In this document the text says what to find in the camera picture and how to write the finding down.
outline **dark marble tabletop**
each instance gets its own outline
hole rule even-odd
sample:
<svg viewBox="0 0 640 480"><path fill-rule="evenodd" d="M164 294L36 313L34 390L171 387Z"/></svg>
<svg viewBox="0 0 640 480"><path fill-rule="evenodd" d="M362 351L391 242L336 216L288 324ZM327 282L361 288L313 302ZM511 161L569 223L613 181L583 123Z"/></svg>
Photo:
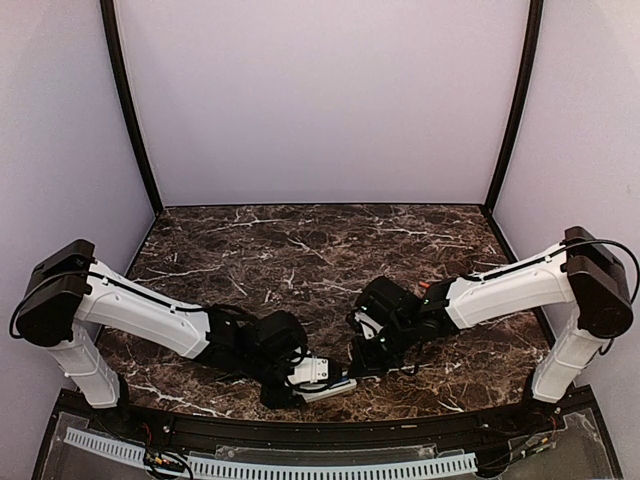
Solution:
<svg viewBox="0 0 640 480"><path fill-rule="evenodd" d="M386 275L421 295L436 281L506 263L474 206L302 205L169 208L130 278L178 300L230 303L264 316L294 312L314 354L348 363L345 315L370 280ZM368 421L441 415L517 402L547 353L533 314L441 339L419 373L359 381L356 390L301 409L271 411L259 385L105 328L98 346L129 383L133 403L245 420Z"/></svg>

